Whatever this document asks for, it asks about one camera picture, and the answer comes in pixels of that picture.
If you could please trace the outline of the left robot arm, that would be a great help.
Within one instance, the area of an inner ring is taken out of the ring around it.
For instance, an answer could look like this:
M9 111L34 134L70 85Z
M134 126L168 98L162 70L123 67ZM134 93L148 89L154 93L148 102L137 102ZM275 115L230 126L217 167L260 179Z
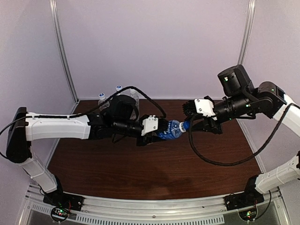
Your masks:
M45 197L52 204L67 201L57 176L45 168L38 157L31 152L31 142L39 139L75 138L100 140L114 135L136 138L138 146L160 142L157 133L168 128L168 122L155 115L138 114L136 101L127 95L116 95L109 100L109 106L99 113L76 115L39 115L20 107L12 123L7 125L7 148L4 157L20 165L41 187Z

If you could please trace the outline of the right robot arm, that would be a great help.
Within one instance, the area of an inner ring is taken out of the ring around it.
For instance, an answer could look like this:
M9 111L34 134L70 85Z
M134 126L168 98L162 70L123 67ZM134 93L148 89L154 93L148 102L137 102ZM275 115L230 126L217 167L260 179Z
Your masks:
M187 120L181 125L181 128L188 131L190 146L203 161L219 166L235 166L245 163L262 152L281 124L296 135L300 134L300 108L277 85L272 82L262 82L259 87L254 87L242 65L227 68L217 77L225 93L222 101L215 103L206 96L203 99L190 100L182 106ZM253 155L237 162L221 163L205 158L196 149L192 132L221 134L223 122L231 119L254 120L258 113L276 120L277 124L262 147ZM225 196L226 209L235 210L262 203L264 201L263 194L299 178L300 156L297 154L288 162L267 173L250 177L242 193Z

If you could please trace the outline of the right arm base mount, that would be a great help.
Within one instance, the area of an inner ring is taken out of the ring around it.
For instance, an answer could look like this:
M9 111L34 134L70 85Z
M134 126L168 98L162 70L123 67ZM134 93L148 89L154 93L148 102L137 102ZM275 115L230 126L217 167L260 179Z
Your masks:
M252 222L258 217L257 205L264 202L264 197L260 193L231 193L224 197L224 202L227 211L237 210L241 220Z

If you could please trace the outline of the clear bottle white cap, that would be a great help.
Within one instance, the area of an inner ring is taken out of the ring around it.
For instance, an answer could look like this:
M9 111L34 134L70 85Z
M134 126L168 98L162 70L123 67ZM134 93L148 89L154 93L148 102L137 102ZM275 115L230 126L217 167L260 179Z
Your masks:
M109 102L106 102L104 104L104 102L106 101L105 93L100 93L98 97L99 97L98 105L101 105L99 107L99 111L102 111L102 110L104 110L104 109L106 109L106 108L108 108L110 106Z

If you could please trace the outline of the blue bottle cap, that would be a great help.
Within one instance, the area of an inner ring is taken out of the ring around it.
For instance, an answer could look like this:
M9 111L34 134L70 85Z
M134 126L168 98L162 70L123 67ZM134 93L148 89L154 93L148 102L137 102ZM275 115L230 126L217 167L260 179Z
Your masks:
M181 124L180 128L183 133L185 133L190 127L190 122L188 120L181 122L180 124Z

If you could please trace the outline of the blue label plastic bottle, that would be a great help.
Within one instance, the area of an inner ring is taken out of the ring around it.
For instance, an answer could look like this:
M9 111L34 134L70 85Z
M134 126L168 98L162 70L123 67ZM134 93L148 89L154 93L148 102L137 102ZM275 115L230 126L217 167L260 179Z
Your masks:
M179 138L183 132L181 131L181 122L177 120L171 120L168 122L168 128L165 131L157 132L157 136L165 140L174 140Z

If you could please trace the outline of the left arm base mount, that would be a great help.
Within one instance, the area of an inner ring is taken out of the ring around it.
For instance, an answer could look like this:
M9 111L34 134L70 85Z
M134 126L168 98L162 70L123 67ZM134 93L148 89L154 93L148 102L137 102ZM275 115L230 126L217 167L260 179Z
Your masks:
M50 217L54 223L60 225L67 219L75 219L77 212L82 209L83 196L63 193L61 199L58 200L53 194L46 193L41 187L39 191L44 196L43 202L52 205Z

